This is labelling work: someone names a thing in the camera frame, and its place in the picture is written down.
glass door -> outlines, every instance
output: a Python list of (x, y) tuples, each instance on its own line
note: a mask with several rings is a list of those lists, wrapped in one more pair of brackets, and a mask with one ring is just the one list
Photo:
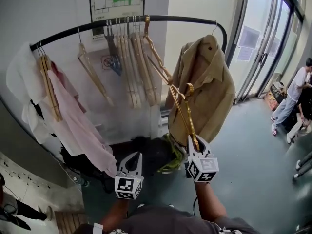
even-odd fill
[(269, 72), (286, 25), (285, 6), (282, 0), (247, 0), (242, 30), (229, 66), (236, 103), (255, 94)]

khaki shirt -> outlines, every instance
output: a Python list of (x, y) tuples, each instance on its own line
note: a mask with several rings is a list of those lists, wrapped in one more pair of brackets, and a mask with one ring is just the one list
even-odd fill
[[(224, 53), (214, 36), (207, 35), (182, 47), (173, 83), (181, 93), (188, 95), (188, 82), (194, 86), (189, 105), (195, 133), (210, 143), (219, 133), (235, 96), (234, 82), (224, 62)], [(169, 132), (177, 142), (186, 146), (187, 130), (173, 102), (169, 92), (166, 100), (166, 107), (172, 108), (168, 120)], [(181, 100), (180, 106), (187, 120), (186, 106)]]

wall sign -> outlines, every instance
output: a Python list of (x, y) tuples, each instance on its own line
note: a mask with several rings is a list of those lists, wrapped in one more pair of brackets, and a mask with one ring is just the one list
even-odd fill
[[(144, 15), (144, 0), (90, 0), (91, 21)], [(92, 30), (92, 39), (104, 39), (104, 29)]]

gray floor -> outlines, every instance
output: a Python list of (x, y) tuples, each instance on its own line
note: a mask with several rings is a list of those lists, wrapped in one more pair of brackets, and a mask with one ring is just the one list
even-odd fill
[[(292, 182), (295, 163), (312, 151), (311, 135), (288, 145), (285, 132), (271, 133), (271, 111), (263, 100), (233, 106), (220, 133), (211, 143), (220, 172), (211, 185), (225, 205), (229, 217), (241, 217), (263, 234), (291, 234), (297, 225), (312, 220), (312, 173)], [(90, 222), (99, 222), (114, 202), (98, 181), (83, 188)], [(141, 202), (174, 204), (192, 212), (195, 189), (180, 170), (144, 180)]]

